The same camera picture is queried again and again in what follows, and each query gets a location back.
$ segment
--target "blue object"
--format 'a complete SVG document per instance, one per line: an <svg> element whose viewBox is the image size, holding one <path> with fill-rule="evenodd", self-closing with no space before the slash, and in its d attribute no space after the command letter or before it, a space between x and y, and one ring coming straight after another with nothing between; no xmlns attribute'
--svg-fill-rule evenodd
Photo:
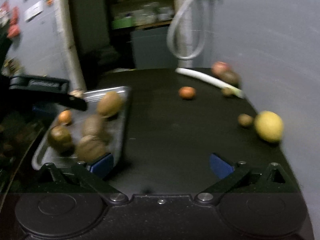
<svg viewBox="0 0 320 240"><path fill-rule="evenodd" d="M224 179L234 172L234 167L226 163L215 154L211 154L209 158L210 169L219 179Z"/></svg>
<svg viewBox="0 0 320 240"><path fill-rule="evenodd" d="M88 169L90 172L103 179L113 169L113 164L113 155L109 153L94 164L91 164Z"/></svg>

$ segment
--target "metal bolt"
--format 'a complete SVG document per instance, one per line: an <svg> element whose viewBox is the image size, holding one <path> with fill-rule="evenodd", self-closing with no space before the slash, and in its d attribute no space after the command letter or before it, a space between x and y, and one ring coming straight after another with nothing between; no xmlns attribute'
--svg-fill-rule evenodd
<svg viewBox="0 0 320 240"><path fill-rule="evenodd" d="M209 201L213 199L213 196L210 193L200 193L197 198L201 201Z"/></svg>
<svg viewBox="0 0 320 240"><path fill-rule="evenodd" d="M167 201L165 200L165 199L159 199L158 200L158 203L160 204L160 205L162 205L162 204L164 204L164 203L166 203Z"/></svg>
<svg viewBox="0 0 320 240"><path fill-rule="evenodd" d="M125 195L122 193L113 193L109 197L113 202L121 202L125 200Z"/></svg>

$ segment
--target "wall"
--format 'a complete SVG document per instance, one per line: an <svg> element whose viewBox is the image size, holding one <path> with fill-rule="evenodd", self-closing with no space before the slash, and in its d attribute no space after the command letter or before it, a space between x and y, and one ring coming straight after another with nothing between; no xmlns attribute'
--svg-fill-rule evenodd
<svg viewBox="0 0 320 240"><path fill-rule="evenodd" d="M207 0L212 24L194 65L226 61L258 111L284 120L282 149L320 239L320 0ZM201 14L193 9L194 29Z"/></svg>
<svg viewBox="0 0 320 240"><path fill-rule="evenodd" d="M33 75L68 78L64 51L57 32L54 6L30 22L24 21L24 12L40 0L8 0L10 8L19 7L21 35L15 38L7 56L17 57L25 72Z"/></svg>
<svg viewBox="0 0 320 240"><path fill-rule="evenodd" d="M105 0L70 0L72 21L78 38L80 54L109 44Z"/></svg>

